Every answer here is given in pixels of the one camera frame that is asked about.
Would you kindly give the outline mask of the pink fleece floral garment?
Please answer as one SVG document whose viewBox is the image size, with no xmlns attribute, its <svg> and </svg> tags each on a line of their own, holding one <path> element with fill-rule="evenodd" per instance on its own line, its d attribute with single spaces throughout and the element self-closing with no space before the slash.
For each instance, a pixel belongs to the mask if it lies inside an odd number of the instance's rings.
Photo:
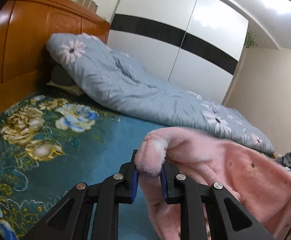
<svg viewBox="0 0 291 240">
<path fill-rule="evenodd" d="M 160 172 L 165 161 L 199 184 L 222 183 L 275 239 L 291 227 L 291 172 L 257 151 L 196 129 L 149 132 L 135 156 L 139 184 L 160 239 L 179 239 L 180 207 L 165 204 Z"/>
</svg>

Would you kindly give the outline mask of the teal floral bed blanket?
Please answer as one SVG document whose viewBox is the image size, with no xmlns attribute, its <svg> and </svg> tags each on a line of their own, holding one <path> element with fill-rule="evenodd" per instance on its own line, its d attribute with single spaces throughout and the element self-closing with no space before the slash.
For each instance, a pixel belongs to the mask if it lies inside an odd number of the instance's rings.
<svg viewBox="0 0 291 240">
<path fill-rule="evenodd" d="M 79 182 L 102 182 L 158 124 L 54 89 L 0 114 L 0 233 L 22 239 Z"/>
</svg>

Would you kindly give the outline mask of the dark pillow under quilt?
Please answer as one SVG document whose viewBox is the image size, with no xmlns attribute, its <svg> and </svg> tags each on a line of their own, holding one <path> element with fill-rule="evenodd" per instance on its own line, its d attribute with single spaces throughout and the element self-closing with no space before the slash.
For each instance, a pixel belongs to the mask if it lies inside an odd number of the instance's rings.
<svg viewBox="0 0 291 240">
<path fill-rule="evenodd" d="M 60 64 L 54 64 L 48 86 L 64 90 L 69 94 L 82 96 L 84 91 L 75 83 Z"/>
</svg>

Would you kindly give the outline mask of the light blue daisy quilt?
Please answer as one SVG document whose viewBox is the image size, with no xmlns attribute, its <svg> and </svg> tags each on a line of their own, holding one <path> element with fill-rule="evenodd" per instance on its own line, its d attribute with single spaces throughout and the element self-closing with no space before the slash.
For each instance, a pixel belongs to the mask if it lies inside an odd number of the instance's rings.
<svg viewBox="0 0 291 240">
<path fill-rule="evenodd" d="M 165 126 L 196 128 L 265 154 L 270 140 L 233 108 L 154 77 L 141 62 L 82 33 L 55 33 L 46 43 L 51 58 L 100 105 Z"/>
</svg>

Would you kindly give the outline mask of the green hanging plant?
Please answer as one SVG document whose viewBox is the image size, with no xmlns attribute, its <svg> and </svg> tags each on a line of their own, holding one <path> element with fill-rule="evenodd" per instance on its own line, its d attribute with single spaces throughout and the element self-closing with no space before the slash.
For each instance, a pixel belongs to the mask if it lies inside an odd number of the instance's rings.
<svg viewBox="0 0 291 240">
<path fill-rule="evenodd" d="M 246 49 L 249 49 L 249 48 L 255 48 L 257 47 L 257 43 L 255 41 L 255 38 L 257 36 L 252 32 L 252 31 L 248 31 L 246 33 L 246 37 L 245 37 L 245 42 L 244 42 L 244 47 Z"/>
</svg>

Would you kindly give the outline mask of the white black-striped wardrobe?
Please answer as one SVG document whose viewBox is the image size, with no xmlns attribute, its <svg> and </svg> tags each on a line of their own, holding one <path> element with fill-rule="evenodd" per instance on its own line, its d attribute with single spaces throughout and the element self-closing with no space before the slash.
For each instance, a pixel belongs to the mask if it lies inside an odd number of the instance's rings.
<svg viewBox="0 0 291 240">
<path fill-rule="evenodd" d="M 220 103 L 247 29 L 221 0 L 119 0 L 107 43 L 137 57 L 148 74 Z"/>
</svg>

